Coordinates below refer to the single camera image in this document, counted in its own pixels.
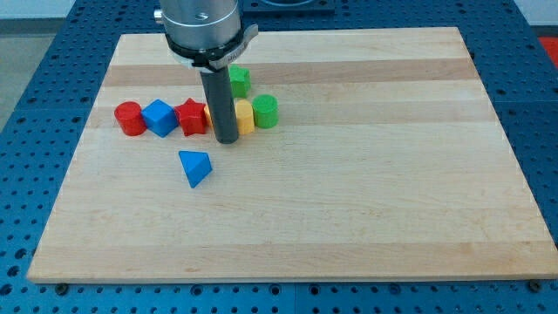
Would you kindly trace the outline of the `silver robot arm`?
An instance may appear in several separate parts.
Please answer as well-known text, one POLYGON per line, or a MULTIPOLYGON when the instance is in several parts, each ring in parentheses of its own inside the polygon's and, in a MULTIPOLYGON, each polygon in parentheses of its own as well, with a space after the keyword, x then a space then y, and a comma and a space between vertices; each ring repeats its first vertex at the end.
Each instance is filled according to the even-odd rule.
POLYGON ((243 23, 237 0, 160 0, 153 17, 176 58, 203 72, 228 67, 259 32, 243 23))

